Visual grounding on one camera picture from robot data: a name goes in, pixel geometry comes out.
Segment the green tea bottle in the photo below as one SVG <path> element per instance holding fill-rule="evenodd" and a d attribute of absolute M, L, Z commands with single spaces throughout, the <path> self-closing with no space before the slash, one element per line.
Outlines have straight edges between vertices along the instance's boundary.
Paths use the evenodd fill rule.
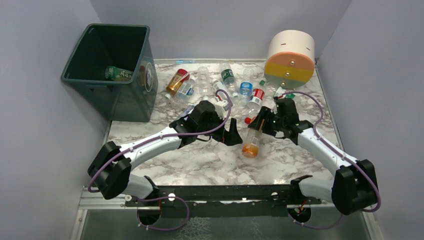
<path fill-rule="evenodd" d="M 105 68 L 104 77 L 106 80 L 115 82 L 125 82 L 132 79 L 133 72 L 116 66 L 109 65 Z"/>

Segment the orange juice bottle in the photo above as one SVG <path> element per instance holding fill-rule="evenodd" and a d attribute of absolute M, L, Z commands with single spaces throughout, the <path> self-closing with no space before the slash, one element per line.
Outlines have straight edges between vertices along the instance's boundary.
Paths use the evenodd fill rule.
<path fill-rule="evenodd" d="M 243 142 L 243 147 L 241 154 L 247 158 L 256 158 L 259 153 L 260 139 L 262 136 L 263 130 L 249 129 L 245 141 Z"/>

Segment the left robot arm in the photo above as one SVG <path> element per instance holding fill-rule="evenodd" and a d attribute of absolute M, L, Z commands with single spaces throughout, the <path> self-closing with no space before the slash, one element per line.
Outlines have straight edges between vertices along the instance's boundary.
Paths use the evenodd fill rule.
<path fill-rule="evenodd" d="M 140 164 L 192 144 L 201 135 L 226 146 L 243 143 L 237 121 L 230 117 L 230 112 L 229 104 L 223 101 L 213 104 L 202 100 L 189 114 L 154 135 L 122 145 L 113 141 L 105 143 L 88 167 L 91 178 L 88 191 L 101 193 L 106 200 L 120 194 L 146 199 L 157 187 L 148 176 L 131 173 Z"/>

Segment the clear bottle grey blue label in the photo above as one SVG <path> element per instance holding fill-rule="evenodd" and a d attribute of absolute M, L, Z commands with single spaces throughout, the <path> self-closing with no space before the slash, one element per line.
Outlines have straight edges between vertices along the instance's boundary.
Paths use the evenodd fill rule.
<path fill-rule="evenodd" d="M 185 107 L 185 105 L 188 104 L 191 96 L 194 93 L 195 83 L 196 82 L 193 78 L 190 78 L 189 80 L 186 80 L 182 83 L 170 102 L 170 106 L 174 110 L 181 110 Z"/>

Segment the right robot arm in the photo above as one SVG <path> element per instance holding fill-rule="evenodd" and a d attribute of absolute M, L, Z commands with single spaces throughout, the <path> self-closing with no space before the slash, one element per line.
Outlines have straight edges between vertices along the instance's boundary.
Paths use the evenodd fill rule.
<path fill-rule="evenodd" d="M 295 102 L 290 98 L 275 99 L 276 112 L 263 106 L 248 125 L 250 130 L 285 139 L 312 154 L 333 176 L 332 181 L 305 175 L 290 182 L 294 198 L 312 197 L 333 203 L 347 216 L 370 206 L 378 208 L 381 197 L 374 165 L 367 159 L 357 160 L 328 142 L 314 125 L 300 120 Z"/>

